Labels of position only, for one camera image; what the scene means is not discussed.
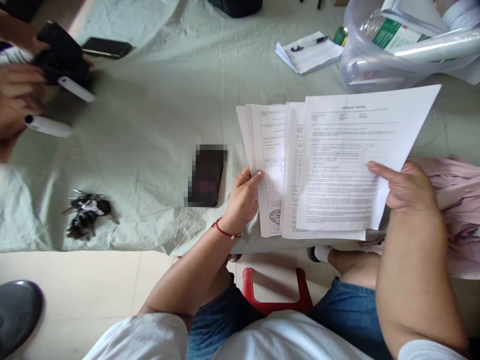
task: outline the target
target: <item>pink cloth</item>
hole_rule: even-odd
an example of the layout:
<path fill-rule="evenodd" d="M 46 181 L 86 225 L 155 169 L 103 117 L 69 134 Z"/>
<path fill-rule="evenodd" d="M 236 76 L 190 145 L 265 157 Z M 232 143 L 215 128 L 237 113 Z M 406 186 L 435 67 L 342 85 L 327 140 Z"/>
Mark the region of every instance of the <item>pink cloth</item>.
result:
<path fill-rule="evenodd" d="M 457 278 L 480 280 L 480 167 L 459 156 L 411 157 L 430 177 L 448 231 L 448 270 Z M 360 244 L 381 254 L 383 240 Z"/>

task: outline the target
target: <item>shoe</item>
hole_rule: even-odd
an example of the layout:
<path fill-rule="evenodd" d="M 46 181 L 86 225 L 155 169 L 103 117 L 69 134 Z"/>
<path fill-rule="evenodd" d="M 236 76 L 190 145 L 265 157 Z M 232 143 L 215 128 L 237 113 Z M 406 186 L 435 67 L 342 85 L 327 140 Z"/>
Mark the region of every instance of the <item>shoe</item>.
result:
<path fill-rule="evenodd" d="M 306 250 L 306 255 L 310 260 L 312 260 L 314 263 L 320 263 L 321 261 L 315 256 L 315 246 L 309 247 Z"/>
<path fill-rule="evenodd" d="M 42 291 L 32 281 L 0 285 L 0 359 L 23 345 L 37 326 L 44 305 Z"/>
<path fill-rule="evenodd" d="M 242 254 L 232 254 L 230 255 L 230 259 L 228 259 L 229 262 L 231 263 L 236 263 L 240 258 L 242 257 Z"/>

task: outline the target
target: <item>red string bracelet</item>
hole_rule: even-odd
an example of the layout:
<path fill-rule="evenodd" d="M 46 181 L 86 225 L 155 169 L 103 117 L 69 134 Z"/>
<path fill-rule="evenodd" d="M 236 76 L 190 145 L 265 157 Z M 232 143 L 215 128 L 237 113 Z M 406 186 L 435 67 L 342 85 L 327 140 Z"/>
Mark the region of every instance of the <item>red string bracelet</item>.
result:
<path fill-rule="evenodd" d="M 218 219 L 217 221 L 215 221 L 210 227 L 211 227 L 211 228 L 216 228 L 219 232 L 222 233 L 222 235 L 225 235 L 225 236 L 229 237 L 229 238 L 232 239 L 232 240 L 238 239 L 239 237 L 242 236 L 242 233 L 241 233 L 241 232 L 238 233 L 237 235 L 232 235 L 232 234 L 229 234 L 229 233 L 223 231 L 221 228 L 219 228 L 219 221 L 220 221 L 220 219 Z"/>

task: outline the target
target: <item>person's right hand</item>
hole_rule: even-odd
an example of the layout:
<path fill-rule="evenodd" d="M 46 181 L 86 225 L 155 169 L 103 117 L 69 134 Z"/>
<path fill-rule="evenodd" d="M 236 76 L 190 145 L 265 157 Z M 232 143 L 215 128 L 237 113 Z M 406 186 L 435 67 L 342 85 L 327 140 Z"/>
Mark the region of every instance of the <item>person's right hand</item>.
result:
<path fill-rule="evenodd" d="M 432 183 L 416 163 L 407 161 L 400 172 L 375 161 L 370 161 L 367 165 L 372 173 L 388 181 L 390 194 L 386 198 L 386 205 L 392 211 L 397 213 L 411 210 L 438 211 Z"/>
<path fill-rule="evenodd" d="M 253 220 L 259 210 L 257 187 L 262 177 L 261 171 L 252 176 L 247 167 L 233 181 L 225 215 L 218 222 L 218 227 L 224 232 L 239 234 Z"/>

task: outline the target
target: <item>light green cloth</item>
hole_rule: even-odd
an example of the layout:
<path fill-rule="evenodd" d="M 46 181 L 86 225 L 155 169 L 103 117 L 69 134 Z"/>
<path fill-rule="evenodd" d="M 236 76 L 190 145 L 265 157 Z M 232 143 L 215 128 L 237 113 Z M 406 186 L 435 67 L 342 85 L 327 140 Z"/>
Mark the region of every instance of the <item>light green cloth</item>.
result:
<path fill-rule="evenodd" d="M 264 0 L 256 15 L 231 19 L 206 0 L 96 0 L 88 37 L 130 42 L 121 60 L 100 59 L 96 100 L 61 93 L 48 116 L 73 125 L 68 138 L 26 131 L 10 165 L 0 169 L 0 251 L 157 250 L 185 253 L 227 206 L 235 176 L 247 160 L 236 105 L 304 101 L 345 94 L 332 64 L 294 73 L 274 53 L 321 31 L 331 38 L 345 8 L 326 1 Z M 412 153 L 450 152 L 480 165 L 479 88 L 445 75 Z M 195 146 L 226 144 L 217 208 L 184 207 Z M 64 236 L 71 189 L 107 195 L 120 225 L 101 218 L 90 241 Z M 256 218 L 235 252 L 266 252 L 332 244 L 332 239 L 260 237 Z"/>

